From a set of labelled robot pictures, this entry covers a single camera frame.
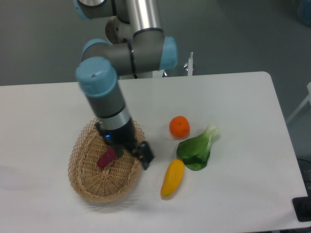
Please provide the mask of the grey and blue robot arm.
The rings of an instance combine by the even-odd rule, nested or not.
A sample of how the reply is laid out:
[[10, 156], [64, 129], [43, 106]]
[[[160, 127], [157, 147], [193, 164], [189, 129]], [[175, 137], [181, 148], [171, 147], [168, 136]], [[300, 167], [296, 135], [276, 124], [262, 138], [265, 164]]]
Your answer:
[[164, 34], [155, 0], [76, 0], [74, 6], [82, 18], [112, 16], [130, 28], [130, 35], [116, 44], [103, 39], [88, 41], [75, 76], [97, 118], [95, 128], [103, 141], [118, 157], [126, 150], [147, 168], [154, 155], [147, 142], [135, 138], [118, 78], [174, 68], [178, 63], [176, 41]]

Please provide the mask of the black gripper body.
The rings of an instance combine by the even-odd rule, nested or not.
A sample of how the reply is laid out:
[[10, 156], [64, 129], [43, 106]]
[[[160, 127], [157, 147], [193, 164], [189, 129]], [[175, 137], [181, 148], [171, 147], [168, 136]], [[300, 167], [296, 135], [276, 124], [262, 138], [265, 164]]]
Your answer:
[[104, 129], [101, 122], [96, 122], [95, 128], [104, 143], [109, 146], [120, 146], [129, 151], [137, 148], [138, 141], [135, 137], [136, 130], [132, 118], [129, 118], [123, 126], [117, 129]]

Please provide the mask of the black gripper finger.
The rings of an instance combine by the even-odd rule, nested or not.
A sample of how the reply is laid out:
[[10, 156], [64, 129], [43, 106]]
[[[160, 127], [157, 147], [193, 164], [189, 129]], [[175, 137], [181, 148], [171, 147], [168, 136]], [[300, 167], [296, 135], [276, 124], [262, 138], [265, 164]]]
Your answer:
[[131, 150], [130, 153], [140, 161], [144, 170], [148, 169], [155, 157], [147, 141], [136, 143], [134, 149]]
[[122, 157], [124, 154], [124, 146], [123, 145], [112, 145], [112, 149], [116, 153], [116, 157]]

